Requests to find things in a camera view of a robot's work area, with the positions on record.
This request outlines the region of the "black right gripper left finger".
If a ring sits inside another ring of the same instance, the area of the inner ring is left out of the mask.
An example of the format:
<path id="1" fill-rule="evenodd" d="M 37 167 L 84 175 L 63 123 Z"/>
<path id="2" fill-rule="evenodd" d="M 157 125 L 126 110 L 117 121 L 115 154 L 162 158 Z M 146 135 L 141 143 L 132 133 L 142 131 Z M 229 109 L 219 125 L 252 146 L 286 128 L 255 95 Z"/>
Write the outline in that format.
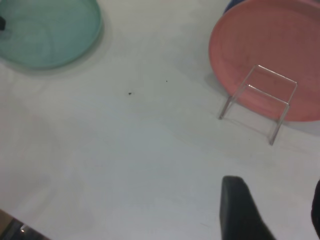
<path id="1" fill-rule="evenodd" d="M 239 176 L 222 178 L 219 220 L 223 240 L 275 239 L 261 218 L 248 185 Z"/>

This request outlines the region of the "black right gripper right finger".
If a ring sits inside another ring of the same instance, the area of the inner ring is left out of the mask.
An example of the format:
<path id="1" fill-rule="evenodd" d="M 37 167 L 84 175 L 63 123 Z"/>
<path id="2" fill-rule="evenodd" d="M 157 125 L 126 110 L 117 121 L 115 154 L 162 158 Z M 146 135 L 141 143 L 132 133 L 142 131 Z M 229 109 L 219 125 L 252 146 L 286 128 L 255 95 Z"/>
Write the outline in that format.
<path id="1" fill-rule="evenodd" d="M 315 232 L 320 234 L 320 180 L 315 187 L 312 207 L 311 207 L 311 221 Z"/>

